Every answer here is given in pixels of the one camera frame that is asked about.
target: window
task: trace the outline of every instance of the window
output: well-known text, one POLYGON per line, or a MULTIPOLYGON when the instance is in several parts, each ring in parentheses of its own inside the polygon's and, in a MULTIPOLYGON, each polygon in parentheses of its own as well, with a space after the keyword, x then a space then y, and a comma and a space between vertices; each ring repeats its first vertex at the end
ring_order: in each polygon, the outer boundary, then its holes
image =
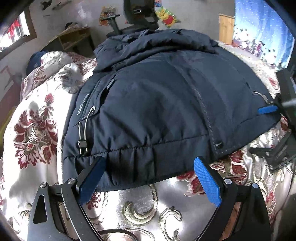
POLYGON ((25 42, 36 38, 29 8, 23 11, 0 38, 0 59, 25 42))

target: navy jacket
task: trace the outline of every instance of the navy jacket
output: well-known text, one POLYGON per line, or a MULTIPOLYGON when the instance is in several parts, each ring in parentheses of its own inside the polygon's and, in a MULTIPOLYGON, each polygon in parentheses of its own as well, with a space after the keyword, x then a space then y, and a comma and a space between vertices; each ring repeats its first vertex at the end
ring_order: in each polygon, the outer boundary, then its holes
POLYGON ((98 191, 162 181, 193 170, 197 156, 213 162, 238 150, 281 117, 258 115, 266 104, 253 91, 271 99, 268 90, 204 34, 146 30, 94 52, 98 65, 69 109, 64 181, 98 155, 107 159, 98 191))

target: floral bedspread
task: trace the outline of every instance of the floral bedspread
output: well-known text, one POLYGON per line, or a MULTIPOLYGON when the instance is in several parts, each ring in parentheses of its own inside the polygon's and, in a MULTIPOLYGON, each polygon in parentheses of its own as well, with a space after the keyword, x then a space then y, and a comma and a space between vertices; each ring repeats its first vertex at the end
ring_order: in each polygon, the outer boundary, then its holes
MULTIPOLYGON (((240 55, 272 95, 279 92, 275 73, 247 52, 240 55)), ((96 59, 74 53, 49 52, 42 64, 25 80, 23 101, 14 112, 4 134, 0 165, 0 207, 14 231, 27 240, 32 202, 41 182, 61 184, 62 132, 73 96, 92 75, 96 59)), ((266 161, 251 155, 249 147, 274 147, 288 131, 281 121, 247 146, 211 164, 222 177, 262 190, 270 221, 282 207, 291 183, 290 165, 271 173, 266 161)), ((97 230, 121 228, 142 241, 195 240, 211 218, 215 206, 204 195, 195 173, 188 172, 162 182, 122 191, 94 193, 84 206, 97 230)), ((68 215, 61 205, 69 232, 75 238, 68 215)), ((132 240, 125 234, 108 234, 104 240, 132 240)))

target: office chair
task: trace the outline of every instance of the office chair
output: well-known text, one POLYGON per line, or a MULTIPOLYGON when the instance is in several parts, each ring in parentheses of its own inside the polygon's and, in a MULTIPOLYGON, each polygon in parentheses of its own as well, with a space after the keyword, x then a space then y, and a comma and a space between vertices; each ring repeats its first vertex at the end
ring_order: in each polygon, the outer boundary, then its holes
POLYGON ((123 11, 124 16, 129 24, 127 28, 119 29, 115 18, 119 17, 120 14, 108 16, 102 20, 108 20, 109 24, 113 28, 113 32, 107 34, 107 37, 121 35, 121 34, 130 34, 135 32, 140 32, 145 29, 156 30, 158 29, 158 17, 154 12, 154 0, 145 1, 145 6, 135 7, 132 9, 131 0, 123 1, 123 11), (149 22, 145 17, 153 17, 154 21, 149 22))

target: snap button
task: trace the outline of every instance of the snap button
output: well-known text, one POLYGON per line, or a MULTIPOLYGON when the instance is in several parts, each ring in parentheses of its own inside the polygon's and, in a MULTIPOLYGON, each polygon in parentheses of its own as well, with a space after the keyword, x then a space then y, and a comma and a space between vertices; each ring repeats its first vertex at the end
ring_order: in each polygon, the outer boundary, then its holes
POLYGON ((221 149, 223 148, 223 142, 218 142, 215 144, 215 146, 218 148, 218 149, 221 149))

